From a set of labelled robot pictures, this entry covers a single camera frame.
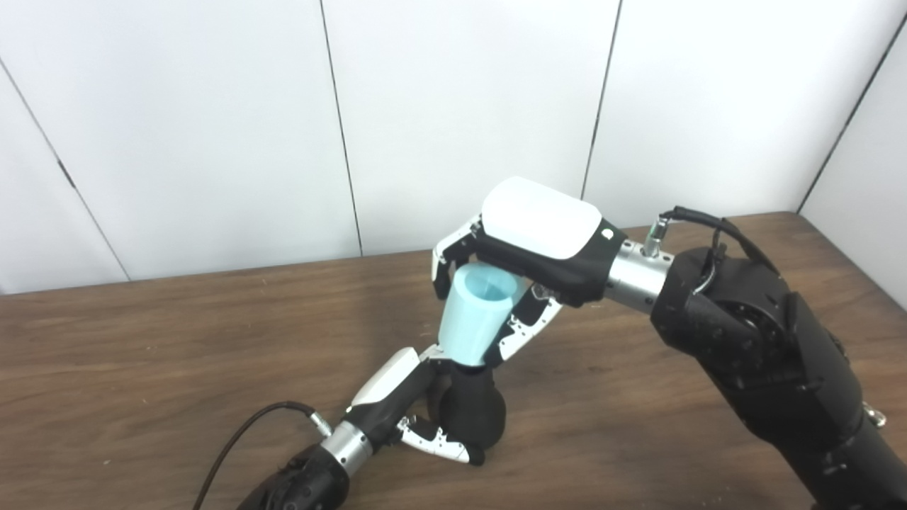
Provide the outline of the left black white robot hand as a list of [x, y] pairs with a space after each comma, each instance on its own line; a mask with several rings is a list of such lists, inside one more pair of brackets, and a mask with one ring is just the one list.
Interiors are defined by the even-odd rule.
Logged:
[[356, 393], [342, 425], [351, 430], [352, 442], [367, 455], [385, 446], [405, 443], [424, 454], [480, 467], [485, 452], [451, 435], [443, 426], [420, 416], [409, 416], [410, 407], [426, 395], [449, 362], [437, 346], [418, 353], [406, 346], [391, 356]]

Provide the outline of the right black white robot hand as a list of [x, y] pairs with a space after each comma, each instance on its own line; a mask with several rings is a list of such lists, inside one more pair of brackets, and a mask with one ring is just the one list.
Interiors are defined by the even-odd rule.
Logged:
[[592, 204], [506, 178], [433, 248], [434, 292], [454, 308], [437, 348], [461, 366], [498, 367], [563, 307], [602, 300], [625, 241]]

